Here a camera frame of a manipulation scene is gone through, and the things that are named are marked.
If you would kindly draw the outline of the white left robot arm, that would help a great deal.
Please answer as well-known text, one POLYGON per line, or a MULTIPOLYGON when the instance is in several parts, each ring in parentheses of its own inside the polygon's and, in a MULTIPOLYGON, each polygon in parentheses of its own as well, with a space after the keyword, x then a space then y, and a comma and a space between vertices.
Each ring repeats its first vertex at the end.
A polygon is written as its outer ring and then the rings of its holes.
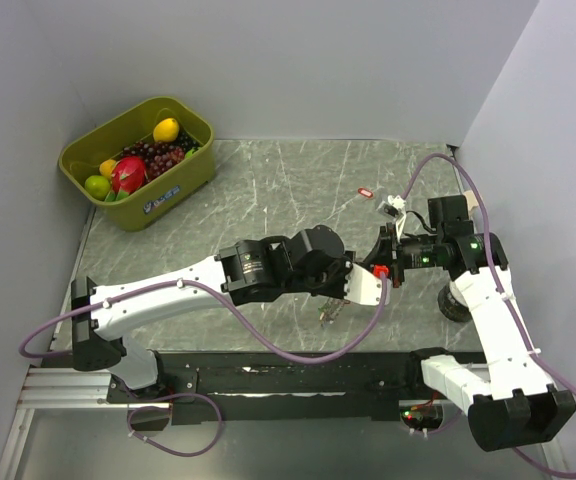
POLYGON ((153 402, 166 388, 159 355, 131 333, 155 321, 204 309, 271 303, 284 294, 351 299, 359 267, 330 228, 293 237, 241 240, 189 267, 123 285, 88 282, 73 299, 91 307, 72 319, 73 366, 107 370, 139 399, 153 402))

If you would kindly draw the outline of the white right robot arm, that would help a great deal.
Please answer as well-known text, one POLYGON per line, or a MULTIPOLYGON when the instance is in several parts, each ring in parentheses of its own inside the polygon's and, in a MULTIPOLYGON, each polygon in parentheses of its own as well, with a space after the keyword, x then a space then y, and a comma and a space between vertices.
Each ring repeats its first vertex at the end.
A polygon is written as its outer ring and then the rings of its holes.
POLYGON ((466 414, 484 451, 551 441, 576 403, 570 391, 556 387, 524 342, 523 321, 509 310, 515 304, 511 272, 499 239, 476 232, 463 195, 430 199, 429 220, 418 235, 404 231, 401 197, 384 196, 378 210, 390 221, 362 267, 386 275, 394 287, 408 270, 447 271, 440 310, 452 321, 473 321, 487 363, 488 376, 481 378, 444 350, 423 349, 415 354, 419 365, 404 376, 407 391, 420 399, 437 391, 450 400, 466 414))

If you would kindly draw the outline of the red key tag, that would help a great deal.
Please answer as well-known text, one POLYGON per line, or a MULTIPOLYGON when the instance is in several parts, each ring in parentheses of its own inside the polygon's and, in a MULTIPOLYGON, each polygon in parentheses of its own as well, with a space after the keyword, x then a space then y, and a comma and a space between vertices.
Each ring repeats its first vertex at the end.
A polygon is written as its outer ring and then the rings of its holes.
POLYGON ((363 196, 363 197, 366 197, 366 198, 372 198, 374 196, 372 191, 365 189, 365 188, 359 188, 358 194, 363 196))

